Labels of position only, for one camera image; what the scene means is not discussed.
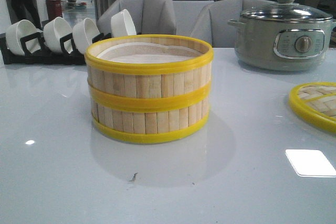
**yellow plastic rim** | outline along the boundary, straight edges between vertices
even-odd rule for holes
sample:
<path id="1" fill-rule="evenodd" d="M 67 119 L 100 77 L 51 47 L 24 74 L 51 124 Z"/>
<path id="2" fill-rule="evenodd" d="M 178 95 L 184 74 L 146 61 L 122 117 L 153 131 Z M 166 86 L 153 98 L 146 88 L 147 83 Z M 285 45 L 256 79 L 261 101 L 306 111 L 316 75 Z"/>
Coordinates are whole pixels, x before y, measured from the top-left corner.
<path id="1" fill-rule="evenodd" d="M 113 62 L 109 60 L 102 60 L 94 55 L 92 55 L 92 50 L 102 43 L 107 41 L 117 41 L 123 39 L 137 39 L 137 38 L 175 38 L 184 39 L 202 44 L 208 48 L 205 54 L 195 57 L 190 60 L 178 61 L 178 62 L 167 62 L 167 63 L 120 63 Z M 178 35 L 159 35 L 159 34 L 148 34 L 148 35 L 133 35 L 126 37 L 111 38 L 96 42 L 89 46 L 85 53 L 86 64 L 108 72 L 122 73 L 122 74 L 138 74 L 138 75 L 154 75 L 154 74 L 169 74 L 177 72 L 187 72 L 199 67 L 202 67 L 212 61 L 214 57 L 214 52 L 211 45 L 203 40 L 195 39 L 191 37 L 178 36 Z"/>
<path id="2" fill-rule="evenodd" d="M 312 125 L 315 125 L 316 127 L 319 127 L 321 129 L 324 129 L 326 131 L 336 133 L 336 119 L 327 116 L 321 112 L 318 112 L 311 108 L 310 106 L 306 105 L 307 102 L 320 99 L 321 97 L 326 97 L 334 94 L 327 94 L 323 95 L 317 98 L 313 99 L 307 99 L 303 100 L 299 98 L 298 92 L 300 89 L 302 89 L 305 86 L 311 86 L 311 85 L 325 85 L 325 86 L 336 86 L 335 82 L 312 82 L 312 83 L 305 83 L 302 85 L 298 85 L 294 87 L 290 93 L 289 93 L 289 105 L 294 111 L 295 114 L 300 116 L 305 121 L 311 123 Z"/>
<path id="3" fill-rule="evenodd" d="M 205 99 L 211 88 L 211 82 L 187 94 L 166 98 L 131 98 L 108 94 L 89 84 L 91 97 L 98 104 L 111 109 L 127 112 L 162 112 L 189 107 Z"/>
<path id="4" fill-rule="evenodd" d="M 207 122 L 209 117 L 209 113 L 199 120 L 197 123 L 177 131 L 166 132 L 166 133 L 158 133 L 158 134 L 133 134 L 133 133 L 126 133 L 121 131 L 116 131 L 109 127 L 106 127 L 99 123 L 93 116 L 92 120 L 96 128 L 104 133 L 107 136 L 123 140 L 129 143 L 138 143 L 138 144 L 158 144 L 164 142 L 170 142 L 173 140 L 178 140 L 180 138 L 184 138 L 193 134 L 194 132 L 201 129 L 204 124 Z"/>

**white bowl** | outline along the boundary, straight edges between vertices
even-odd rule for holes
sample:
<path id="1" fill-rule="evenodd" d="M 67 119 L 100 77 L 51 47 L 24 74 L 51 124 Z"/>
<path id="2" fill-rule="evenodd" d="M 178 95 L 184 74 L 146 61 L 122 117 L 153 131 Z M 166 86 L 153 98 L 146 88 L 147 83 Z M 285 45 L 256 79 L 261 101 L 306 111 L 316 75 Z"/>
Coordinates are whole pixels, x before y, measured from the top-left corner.
<path id="1" fill-rule="evenodd" d="M 23 19 L 15 24 L 12 24 L 6 30 L 6 42 L 8 48 L 15 55 L 25 55 L 20 39 L 36 32 L 36 27 L 29 20 Z M 29 52 L 35 52 L 36 50 L 41 49 L 38 39 L 26 42 L 26 46 Z"/>
<path id="2" fill-rule="evenodd" d="M 126 9 L 111 17 L 111 30 L 114 37 L 137 34 L 133 19 Z"/>
<path id="3" fill-rule="evenodd" d="M 61 18 L 57 17 L 45 25 L 43 29 L 44 39 L 46 41 L 47 47 L 57 54 L 62 54 L 61 44 L 59 39 L 68 34 L 72 33 L 72 29 L 69 23 Z M 64 43 L 64 48 L 68 53 L 72 52 L 71 41 L 67 40 Z"/>
<path id="4" fill-rule="evenodd" d="M 74 25 L 72 36 L 76 48 L 81 54 L 92 44 L 92 39 L 99 35 L 98 27 L 91 18 L 85 18 L 81 22 Z"/>

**red trash bin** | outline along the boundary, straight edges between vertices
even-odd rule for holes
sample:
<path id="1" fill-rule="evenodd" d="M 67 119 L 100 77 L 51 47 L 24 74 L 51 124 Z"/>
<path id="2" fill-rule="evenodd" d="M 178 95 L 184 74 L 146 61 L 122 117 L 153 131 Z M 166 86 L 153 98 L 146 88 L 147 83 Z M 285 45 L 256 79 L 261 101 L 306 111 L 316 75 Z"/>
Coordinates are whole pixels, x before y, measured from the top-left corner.
<path id="1" fill-rule="evenodd" d="M 63 17 L 61 0 L 46 0 L 49 21 Z"/>

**gray pot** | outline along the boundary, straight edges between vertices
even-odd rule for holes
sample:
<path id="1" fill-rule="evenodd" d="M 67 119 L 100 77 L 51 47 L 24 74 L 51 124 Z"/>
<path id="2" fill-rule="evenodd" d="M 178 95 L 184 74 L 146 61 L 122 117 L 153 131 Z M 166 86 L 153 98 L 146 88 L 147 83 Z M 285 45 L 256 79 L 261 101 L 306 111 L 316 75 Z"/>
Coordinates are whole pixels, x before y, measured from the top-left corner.
<path id="1" fill-rule="evenodd" d="M 324 61 L 332 28 L 332 15 L 321 10 L 278 0 L 277 3 L 241 12 L 236 55 L 243 62 L 271 70 L 308 70 Z"/>

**glossy table surface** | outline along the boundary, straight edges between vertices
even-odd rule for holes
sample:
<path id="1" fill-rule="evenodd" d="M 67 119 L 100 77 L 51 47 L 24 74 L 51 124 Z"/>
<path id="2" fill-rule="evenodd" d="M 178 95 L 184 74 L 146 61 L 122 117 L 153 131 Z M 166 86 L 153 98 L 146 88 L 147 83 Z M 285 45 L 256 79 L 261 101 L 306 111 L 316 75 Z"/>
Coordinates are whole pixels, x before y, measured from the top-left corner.
<path id="1" fill-rule="evenodd" d="M 336 136 L 288 106 L 294 86 L 336 81 L 336 51 L 284 73 L 215 49 L 212 74 L 201 130 L 135 145 L 92 126 L 85 66 L 0 65 L 1 223 L 335 223 L 336 178 L 299 176 L 286 150 L 336 167 Z"/>

